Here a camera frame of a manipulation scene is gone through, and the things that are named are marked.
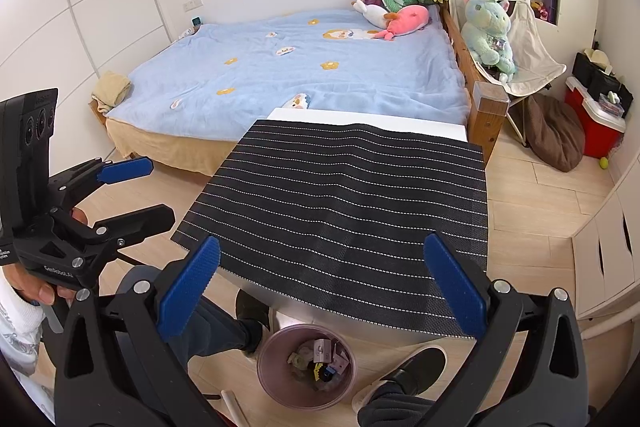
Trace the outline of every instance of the white canvas chair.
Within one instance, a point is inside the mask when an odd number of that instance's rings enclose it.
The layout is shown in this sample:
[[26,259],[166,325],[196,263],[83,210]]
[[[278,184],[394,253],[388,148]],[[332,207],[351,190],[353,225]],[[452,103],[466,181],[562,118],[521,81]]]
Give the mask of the white canvas chair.
[[[566,66],[553,60],[544,47],[536,26],[536,16],[531,8],[531,0],[510,1],[514,2],[515,6],[510,15],[511,30],[508,37],[513,50],[513,61],[518,68],[513,75],[513,80],[503,84],[487,73],[481,64],[476,61],[475,64],[480,74],[489,82],[504,87],[511,99],[509,105],[511,109],[563,74],[566,71]],[[466,22],[465,6],[465,0],[449,0],[449,10],[458,29],[462,29]],[[524,128],[520,130],[509,113],[507,113],[507,119],[522,144],[526,146],[527,139]]]

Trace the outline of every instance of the white lid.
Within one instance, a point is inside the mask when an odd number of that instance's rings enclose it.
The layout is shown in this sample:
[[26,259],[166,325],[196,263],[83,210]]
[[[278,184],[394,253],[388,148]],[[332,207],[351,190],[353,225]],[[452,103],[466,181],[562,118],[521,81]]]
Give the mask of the white lid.
[[621,133],[626,131],[626,122],[622,118],[613,116],[603,110],[600,104],[591,98],[587,88],[584,87],[577,78],[574,76],[567,77],[566,85],[569,89],[577,89],[578,92],[580,92],[584,99],[582,101],[582,107],[585,108],[591,120]]

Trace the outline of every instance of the brown cushion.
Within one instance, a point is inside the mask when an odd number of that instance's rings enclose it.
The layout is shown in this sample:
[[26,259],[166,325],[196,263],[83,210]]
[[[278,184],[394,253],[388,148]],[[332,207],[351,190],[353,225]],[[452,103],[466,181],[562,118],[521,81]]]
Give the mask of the brown cushion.
[[536,93],[524,102],[524,129],[531,150],[559,171],[574,169],[584,153],[584,130],[573,108]]

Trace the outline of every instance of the drawer handle slot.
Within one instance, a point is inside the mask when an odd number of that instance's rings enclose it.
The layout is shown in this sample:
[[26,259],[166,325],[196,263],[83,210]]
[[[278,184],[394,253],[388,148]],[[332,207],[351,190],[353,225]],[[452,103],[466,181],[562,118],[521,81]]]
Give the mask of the drawer handle slot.
[[600,271],[602,272],[602,276],[604,277],[604,264],[602,262],[602,245],[600,241],[598,241],[598,257],[600,258]]
[[626,249],[633,255],[634,251],[631,250],[631,237],[629,237],[629,229],[626,226],[626,217],[624,215],[622,216],[622,230],[625,231]]

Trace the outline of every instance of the person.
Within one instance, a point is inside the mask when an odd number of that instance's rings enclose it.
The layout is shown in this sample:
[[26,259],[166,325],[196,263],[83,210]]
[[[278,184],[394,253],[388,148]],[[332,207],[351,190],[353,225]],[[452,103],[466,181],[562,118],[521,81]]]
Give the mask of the person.
[[[73,217],[87,223],[74,209]],[[31,378],[38,360],[44,313],[39,303],[51,305],[55,291],[49,283],[28,273],[20,264],[0,271],[0,351],[31,399],[54,423],[53,391]],[[117,293],[126,293],[141,280],[152,282],[161,271],[154,266],[134,266],[123,277]],[[62,298],[75,292],[58,287]],[[254,359],[271,334],[270,309],[240,290],[236,296],[236,318],[202,297],[184,332],[168,341],[178,361],[187,370],[191,357],[209,357],[240,349]],[[148,407],[166,413],[135,355],[127,333],[117,333],[122,358],[140,399]],[[388,375],[357,393],[352,407],[361,427],[415,427],[434,402],[417,395],[440,378],[447,365],[446,352],[433,344],[423,346]]]
[[[73,217],[87,223],[84,212],[74,209]],[[117,293],[126,293],[140,280],[153,281],[160,273],[154,266],[134,266],[123,277]],[[58,287],[57,294],[72,299],[75,292]],[[38,362],[44,312],[39,304],[52,305],[56,292],[49,283],[31,275],[20,264],[0,270],[0,351],[14,375],[40,410],[55,423],[53,390],[33,379]],[[240,349],[255,358],[271,334],[270,309],[240,290],[236,296],[236,318],[202,297],[184,332],[168,341],[185,371],[194,356],[209,357],[229,349]],[[133,383],[146,406],[165,413],[159,398],[135,355],[127,333],[117,333],[122,357]]]

